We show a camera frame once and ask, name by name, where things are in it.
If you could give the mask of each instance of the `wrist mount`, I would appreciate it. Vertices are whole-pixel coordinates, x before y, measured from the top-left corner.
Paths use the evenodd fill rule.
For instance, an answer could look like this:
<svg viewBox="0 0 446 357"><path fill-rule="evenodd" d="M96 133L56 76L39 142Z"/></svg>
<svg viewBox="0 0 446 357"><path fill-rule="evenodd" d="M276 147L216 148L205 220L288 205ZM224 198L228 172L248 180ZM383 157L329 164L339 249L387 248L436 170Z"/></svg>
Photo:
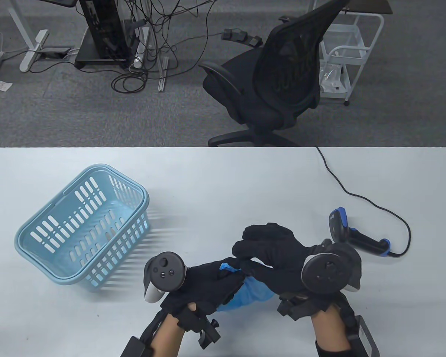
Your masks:
<svg viewBox="0 0 446 357"><path fill-rule="evenodd" d="M126 348L121 354L121 357L152 357L153 348L150 347L155 333L159 330L160 325L167 317L167 312L160 310L153 318L149 326L144 330L140 338L135 336L129 339ZM216 331L220 325L218 321L208 321L206 315L198 310L193 312L187 306L178 314L172 315L178 319L177 325L186 332L192 330L200 333L198 343L204 350L211 342L215 343L220 339L220 334Z"/></svg>
<svg viewBox="0 0 446 357"><path fill-rule="evenodd" d="M312 316L319 311L327 311L331 304L339 308L340 317L345 325L345 334L356 357L380 357L378 347L361 315L355 315L347 298L341 292L335 293L330 303L316 304L313 299L301 294L282 294L278 312L294 321Z"/></svg>

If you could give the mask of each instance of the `desk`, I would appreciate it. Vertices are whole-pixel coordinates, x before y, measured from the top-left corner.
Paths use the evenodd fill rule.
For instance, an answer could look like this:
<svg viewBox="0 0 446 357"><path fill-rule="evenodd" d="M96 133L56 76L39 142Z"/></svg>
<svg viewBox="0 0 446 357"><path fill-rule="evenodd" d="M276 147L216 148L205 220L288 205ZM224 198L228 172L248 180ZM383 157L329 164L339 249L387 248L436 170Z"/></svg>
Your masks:
<svg viewBox="0 0 446 357"><path fill-rule="evenodd" d="M446 148L323 148L348 190L410 223L399 260L361 253L361 290L347 293L383 356L446 356ZM150 195L152 244L102 294L57 286L14 251L20 225L83 168L108 163ZM159 251L189 265L229 255L250 224L278 222L306 245L329 237L344 206L375 239L406 244L390 215L342 192L314 148L0 148L0 357L119 356L157 312L142 269ZM277 299L216 313L221 340L202 351L188 333L180 356L316 356L309 319L276 312Z"/></svg>

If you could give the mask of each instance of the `barcode scanner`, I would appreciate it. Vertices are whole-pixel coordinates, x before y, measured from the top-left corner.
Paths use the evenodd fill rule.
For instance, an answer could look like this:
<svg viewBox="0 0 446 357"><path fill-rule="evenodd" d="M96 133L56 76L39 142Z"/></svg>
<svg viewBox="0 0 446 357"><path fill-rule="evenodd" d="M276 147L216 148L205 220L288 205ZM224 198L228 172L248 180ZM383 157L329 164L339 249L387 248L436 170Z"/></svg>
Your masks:
<svg viewBox="0 0 446 357"><path fill-rule="evenodd" d="M386 257L390 252L391 243L388 239L376 241L350 227L344 207L339 207L330 213L329 227L335 243L348 243L354 248L380 257Z"/></svg>

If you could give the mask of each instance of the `gloved hand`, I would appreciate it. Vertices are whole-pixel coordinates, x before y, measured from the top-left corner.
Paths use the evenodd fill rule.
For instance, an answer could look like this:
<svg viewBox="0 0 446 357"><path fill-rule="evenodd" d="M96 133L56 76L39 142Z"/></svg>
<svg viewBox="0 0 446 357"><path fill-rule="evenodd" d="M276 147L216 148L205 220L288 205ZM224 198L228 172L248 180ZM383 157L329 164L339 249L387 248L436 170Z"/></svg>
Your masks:
<svg viewBox="0 0 446 357"><path fill-rule="evenodd" d="M305 247L292 231L276 223L249 226L242 238L233 246L233 255L241 260L239 267L244 273L263 282L278 295L308 292L301 271L316 245ZM250 260L254 257L272 268Z"/></svg>
<svg viewBox="0 0 446 357"><path fill-rule="evenodd" d="M182 287L170 292L160 307L175 316L189 303L196 303L199 315L213 314L218 306L233 298L246 277L241 271L220 270L222 263L237 265L235 258L227 258L189 268Z"/></svg>

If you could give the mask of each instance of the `chair base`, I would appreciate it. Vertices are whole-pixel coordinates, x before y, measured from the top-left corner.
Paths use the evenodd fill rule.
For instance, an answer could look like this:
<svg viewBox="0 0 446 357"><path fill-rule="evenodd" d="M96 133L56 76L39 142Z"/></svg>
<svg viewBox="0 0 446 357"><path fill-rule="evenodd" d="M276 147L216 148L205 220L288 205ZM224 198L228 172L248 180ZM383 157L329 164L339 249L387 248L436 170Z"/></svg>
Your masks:
<svg viewBox="0 0 446 357"><path fill-rule="evenodd" d="M235 131L233 133L223 134L215 136L208 141L208 147L217 147L223 144L233 144L239 142L250 142L254 146L262 147L264 145L271 145L276 147L290 147L298 148L300 145L290 141L289 139L283 138L272 132L264 134L256 134L253 130L243 130Z"/></svg>

